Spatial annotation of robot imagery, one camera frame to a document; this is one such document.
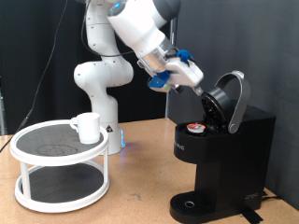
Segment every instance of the wall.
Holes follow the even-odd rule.
[[[242,71],[251,86],[249,104],[277,116],[266,186],[297,209],[298,11],[295,0],[182,0],[177,39],[204,72],[204,90],[225,73]],[[202,115],[201,99],[190,88],[170,93],[171,120],[180,123]]]

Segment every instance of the black cable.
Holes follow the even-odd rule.
[[[93,53],[93,54],[96,54],[98,56],[101,56],[101,57],[120,57],[122,55],[125,55],[125,54],[130,54],[130,53],[134,53],[133,51],[129,51],[129,52],[125,52],[125,53],[120,53],[120,54],[116,54],[116,55],[104,55],[104,54],[99,54],[98,52],[95,52],[94,50],[90,49],[84,42],[84,38],[83,38],[83,34],[84,34],[84,27],[85,27],[85,24],[86,24],[86,13],[87,13],[87,10],[90,6],[90,3],[91,3],[92,0],[89,1],[88,5],[86,6],[85,8],[85,13],[84,13],[84,18],[83,18],[83,23],[82,23],[82,28],[81,28],[81,41],[82,41],[82,44],[83,46],[85,47],[85,49],[87,49],[89,52]]]
[[[36,105],[36,97],[37,97],[37,94],[38,94],[38,91],[39,91],[39,87],[40,87],[41,81],[43,80],[43,77],[45,76],[46,71],[48,70],[50,61],[51,61],[51,59],[52,59],[52,57],[53,57],[53,53],[54,53],[54,50],[55,50],[55,47],[56,47],[57,34],[58,34],[60,25],[61,25],[61,23],[62,23],[62,21],[63,21],[63,18],[64,18],[64,14],[65,14],[65,11],[66,11],[67,3],[68,3],[68,0],[65,1],[65,6],[64,6],[63,15],[62,15],[62,17],[60,18],[59,23],[58,23],[58,27],[57,27],[57,29],[56,29],[56,33],[55,33],[55,37],[54,37],[54,44],[53,44],[53,47],[52,47],[52,51],[51,51],[50,57],[49,57],[49,59],[48,59],[48,63],[47,63],[47,65],[46,65],[46,68],[45,68],[45,70],[44,70],[44,72],[43,72],[43,75],[41,76],[41,78],[40,78],[40,80],[39,80],[39,83],[38,83],[38,86],[37,86],[36,95],[35,95],[35,99],[34,99],[33,105],[32,105],[32,107],[31,107],[31,110],[28,112],[26,118],[21,122],[21,125],[20,125],[19,129],[16,131],[16,133],[17,133],[23,126],[25,126],[27,120],[29,119],[29,117],[31,116],[31,114],[32,114],[32,112],[33,112],[33,110],[34,110],[34,108],[35,108],[35,105]],[[1,149],[0,149],[0,153],[3,151],[3,149],[4,149],[4,148],[8,145],[8,143],[11,141],[11,138],[4,144],[3,147],[1,147]]]

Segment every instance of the coffee machine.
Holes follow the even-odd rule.
[[[234,78],[240,84],[236,104],[223,90]],[[197,164],[194,191],[171,199],[176,221],[206,223],[261,207],[276,118],[249,106],[249,98],[244,74],[233,71],[203,93],[206,113],[192,122],[195,129],[190,122],[176,127],[175,156]]]

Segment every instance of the mug handle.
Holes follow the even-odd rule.
[[[71,126],[72,129],[75,129],[76,132],[78,133],[78,127],[76,127],[74,124],[78,124],[77,118],[72,118],[69,122],[69,125]]]

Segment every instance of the table surface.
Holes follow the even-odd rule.
[[[154,119],[122,123],[120,127],[124,129],[126,147],[109,156],[107,194],[88,207],[64,214],[37,213],[17,203],[14,189],[21,169],[8,145],[0,154],[1,223],[177,223],[169,215],[169,201],[193,190],[196,166],[174,156],[176,124],[169,119]],[[9,136],[1,136],[0,145],[8,139]],[[103,157],[94,161],[103,164]],[[282,200],[263,202],[257,213],[264,224],[299,223],[298,211]],[[209,223],[249,224],[241,215]]]

